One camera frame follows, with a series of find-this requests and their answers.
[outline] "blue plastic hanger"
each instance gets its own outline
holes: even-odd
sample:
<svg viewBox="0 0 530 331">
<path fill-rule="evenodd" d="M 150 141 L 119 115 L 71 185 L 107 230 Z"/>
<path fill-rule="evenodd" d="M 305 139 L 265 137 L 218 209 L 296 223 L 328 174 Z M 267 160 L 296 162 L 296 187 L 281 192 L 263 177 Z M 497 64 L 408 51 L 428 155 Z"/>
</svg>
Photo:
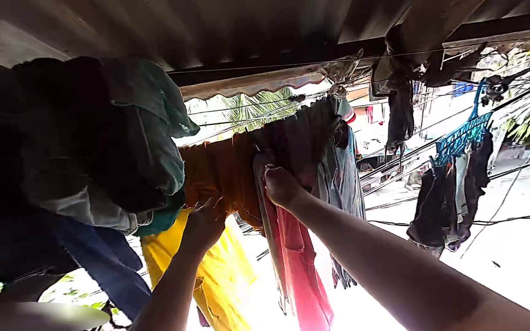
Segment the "blue plastic hanger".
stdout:
<svg viewBox="0 0 530 331">
<path fill-rule="evenodd" d="M 437 157 L 431 157 L 431 164 L 433 168 L 443 167 L 454 157 L 459 157 L 467 144 L 472 141 L 481 142 L 484 132 L 487 131 L 488 122 L 492 116 L 492 112 L 488 112 L 482 116 L 478 116 L 478 106 L 480 105 L 480 94 L 485 87 L 486 79 L 483 78 L 478 85 L 476 96 L 474 98 L 474 109 L 472 114 L 467 119 L 466 123 L 457 128 L 455 131 L 449 133 L 445 137 L 437 140 L 435 143 L 437 147 Z"/>
</svg>

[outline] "hand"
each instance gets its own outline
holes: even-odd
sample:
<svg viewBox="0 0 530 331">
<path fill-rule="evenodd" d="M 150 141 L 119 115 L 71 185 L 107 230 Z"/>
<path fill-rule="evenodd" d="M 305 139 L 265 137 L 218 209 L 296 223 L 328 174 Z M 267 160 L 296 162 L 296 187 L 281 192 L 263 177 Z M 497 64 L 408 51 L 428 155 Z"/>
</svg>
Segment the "hand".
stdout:
<svg viewBox="0 0 530 331">
<path fill-rule="evenodd" d="M 269 200 L 285 209 L 302 194 L 307 193 L 297 179 L 284 168 L 267 168 L 264 177 Z"/>
<path fill-rule="evenodd" d="M 177 251 L 203 258 L 225 230 L 227 212 L 222 197 L 211 197 L 187 217 L 181 244 Z"/>
</svg>

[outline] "blue jeans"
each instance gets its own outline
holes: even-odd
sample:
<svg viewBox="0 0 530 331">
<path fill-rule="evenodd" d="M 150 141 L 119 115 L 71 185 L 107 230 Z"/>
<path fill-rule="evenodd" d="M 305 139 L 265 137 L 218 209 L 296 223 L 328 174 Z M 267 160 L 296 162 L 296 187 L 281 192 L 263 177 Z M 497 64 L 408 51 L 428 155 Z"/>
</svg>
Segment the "blue jeans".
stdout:
<svg viewBox="0 0 530 331">
<path fill-rule="evenodd" d="M 124 235 L 108 227 L 93 227 L 70 217 L 58 217 L 55 236 L 70 255 L 132 321 L 151 296 L 137 271 L 143 267 Z"/>
</svg>

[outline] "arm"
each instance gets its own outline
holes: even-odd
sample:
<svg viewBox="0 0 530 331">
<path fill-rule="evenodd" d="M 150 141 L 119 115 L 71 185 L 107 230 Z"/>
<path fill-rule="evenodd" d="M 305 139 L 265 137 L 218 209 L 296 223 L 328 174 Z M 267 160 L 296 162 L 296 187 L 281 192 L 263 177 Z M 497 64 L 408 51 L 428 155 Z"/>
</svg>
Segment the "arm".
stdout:
<svg viewBox="0 0 530 331">
<path fill-rule="evenodd" d="M 179 249 L 131 331 L 186 329 L 197 269 L 225 229 L 226 212 L 221 201 L 209 199 L 189 214 Z"/>
<path fill-rule="evenodd" d="M 530 330 L 530 312 L 415 245 L 313 197 L 282 168 L 265 173 L 267 195 L 328 247 L 408 330 Z"/>
</svg>

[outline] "yellow shirt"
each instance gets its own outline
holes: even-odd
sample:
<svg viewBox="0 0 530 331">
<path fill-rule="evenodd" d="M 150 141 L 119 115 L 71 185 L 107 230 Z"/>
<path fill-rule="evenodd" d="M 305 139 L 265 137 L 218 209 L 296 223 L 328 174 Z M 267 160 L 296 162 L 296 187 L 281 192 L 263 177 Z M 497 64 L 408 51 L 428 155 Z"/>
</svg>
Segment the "yellow shirt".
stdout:
<svg viewBox="0 0 530 331">
<path fill-rule="evenodd" d="M 153 288 L 179 249 L 190 212 L 191 209 L 181 210 L 167 231 L 140 239 Z M 256 275 L 240 245 L 242 235 L 234 219 L 229 217 L 222 237 L 206 253 L 198 268 L 193 296 L 216 331 L 250 330 L 240 307 Z"/>
</svg>

